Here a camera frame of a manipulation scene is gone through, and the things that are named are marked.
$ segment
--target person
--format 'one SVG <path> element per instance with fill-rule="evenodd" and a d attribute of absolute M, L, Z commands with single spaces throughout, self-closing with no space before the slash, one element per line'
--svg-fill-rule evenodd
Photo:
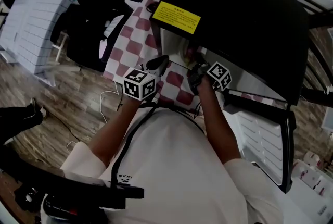
<path fill-rule="evenodd" d="M 30 99 L 27 107 L 3 107 L 0 108 L 0 145 L 13 138 L 21 131 L 25 131 L 42 123 L 47 111 L 39 108 L 34 98 Z"/>
<path fill-rule="evenodd" d="M 207 136 L 186 115 L 167 108 L 134 133 L 117 180 L 145 189 L 142 200 L 105 213 L 110 223 L 283 223 L 265 174 L 241 159 L 207 76 L 197 87 Z M 114 119 L 79 142 L 62 169 L 111 181 L 111 170 L 126 136 L 150 108 L 128 98 Z M 50 220 L 41 211 L 42 223 Z"/>

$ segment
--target white cube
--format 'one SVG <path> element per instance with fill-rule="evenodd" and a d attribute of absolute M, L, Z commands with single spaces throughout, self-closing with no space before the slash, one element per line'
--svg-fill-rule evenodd
<path fill-rule="evenodd" d="M 135 68 L 129 68 L 123 77 L 124 94 L 144 100 L 156 91 L 157 76 Z"/>
<path fill-rule="evenodd" d="M 219 82 L 222 91 L 224 91 L 232 81 L 230 71 L 219 62 L 215 62 L 207 71 L 207 74 Z"/>

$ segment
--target white t-shirt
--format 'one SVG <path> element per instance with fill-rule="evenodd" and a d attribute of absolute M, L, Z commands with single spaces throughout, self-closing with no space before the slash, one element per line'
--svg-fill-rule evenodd
<path fill-rule="evenodd" d="M 132 127 L 149 110 L 140 109 Z M 61 168 L 110 181 L 120 151 L 105 168 L 79 142 Z M 120 165 L 118 181 L 144 188 L 145 198 L 127 199 L 126 209 L 106 211 L 111 223 L 283 223 L 259 168 L 243 159 L 222 165 L 199 128 L 168 109 L 157 109 L 137 130 Z M 52 223 L 44 212 L 41 215 L 42 223 Z"/>

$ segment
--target shirt sleeve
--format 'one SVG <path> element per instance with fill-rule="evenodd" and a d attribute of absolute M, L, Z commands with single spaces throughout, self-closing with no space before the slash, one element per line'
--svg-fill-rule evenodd
<path fill-rule="evenodd" d="M 106 167 L 85 143 L 78 142 L 62 164 L 61 169 L 74 174 L 99 178 Z"/>
<path fill-rule="evenodd" d="M 235 186 L 247 202 L 249 221 L 262 224 L 283 223 L 283 214 L 264 172 L 243 159 L 224 164 Z"/>

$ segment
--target forearm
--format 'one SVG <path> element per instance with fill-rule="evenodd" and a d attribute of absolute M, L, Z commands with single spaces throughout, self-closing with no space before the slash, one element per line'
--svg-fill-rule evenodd
<path fill-rule="evenodd" d="M 116 154 L 140 104 L 141 101 L 128 98 L 115 118 L 105 124 L 90 141 L 89 148 L 105 166 Z"/>
<path fill-rule="evenodd" d="M 235 135 L 225 119 L 216 94 L 210 84 L 198 86 L 207 138 L 217 156 L 224 164 L 229 160 L 241 158 Z"/>

